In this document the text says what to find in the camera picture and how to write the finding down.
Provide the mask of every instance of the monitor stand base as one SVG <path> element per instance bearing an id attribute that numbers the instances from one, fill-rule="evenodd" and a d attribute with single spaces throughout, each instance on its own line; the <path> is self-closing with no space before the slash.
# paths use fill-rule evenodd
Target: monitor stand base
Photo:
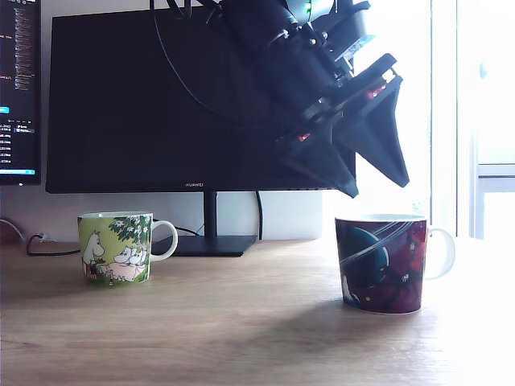
<path id="1" fill-rule="evenodd" d="M 173 256 L 177 257 L 240 257 L 256 242 L 256 236 L 179 236 Z M 171 246 L 171 237 L 152 244 L 152 253 L 165 253 Z"/>

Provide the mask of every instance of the monitor stand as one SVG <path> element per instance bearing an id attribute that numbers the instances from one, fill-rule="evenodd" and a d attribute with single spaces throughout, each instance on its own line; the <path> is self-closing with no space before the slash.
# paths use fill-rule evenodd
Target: monitor stand
<path id="1" fill-rule="evenodd" d="M 174 256 L 181 257 L 240 257 L 256 241 L 256 236 L 218 236 L 216 229 L 216 191 L 204 192 L 205 236 L 179 236 Z M 165 253 L 171 237 L 152 244 L 152 253 Z"/>

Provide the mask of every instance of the computer screen with code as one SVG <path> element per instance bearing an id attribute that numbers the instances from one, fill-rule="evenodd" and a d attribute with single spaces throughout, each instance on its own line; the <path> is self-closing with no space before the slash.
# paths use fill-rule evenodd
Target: computer screen with code
<path id="1" fill-rule="evenodd" d="M 0 0 L 0 184 L 40 183 L 40 4 Z"/>

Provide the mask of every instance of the printed tree illustration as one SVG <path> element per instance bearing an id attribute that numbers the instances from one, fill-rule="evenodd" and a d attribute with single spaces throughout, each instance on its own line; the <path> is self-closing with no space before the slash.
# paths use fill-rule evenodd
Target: printed tree illustration
<path id="1" fill-rule="evenodd" d="M 120 241 L 132 240 L 138 247 L 150 243 L 150 216 L 115 217 L 109 229 L 118 234 Z"/>

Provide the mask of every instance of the mug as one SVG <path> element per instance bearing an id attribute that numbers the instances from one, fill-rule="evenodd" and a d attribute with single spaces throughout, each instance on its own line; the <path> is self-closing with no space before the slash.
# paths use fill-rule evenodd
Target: mug
<path id="1" fill-rule="evenodd" d="M 87 281 L 102 285 L 141 283 L 150 276 L 150 263 L 165 260 L 177 248 L 178 235 L 168 221 L 153 222 L 140 211 L 89 213 L 79 216 L 82 271 Z M 169 227 L 173 243 L 163 255 L 150 253 L 152 231 Z"/>
<path id="2" fill-rule="evenodd" d="M 380 314 L 407 314 L 420 310 L 428 235 L 441 232 L 447 255 L 441 271 L 455 261 L 454 237 L 428 227 L 416 215 L 366 215 L 356 220 L 336 219 L 336 239 L 344 302 Z"/>

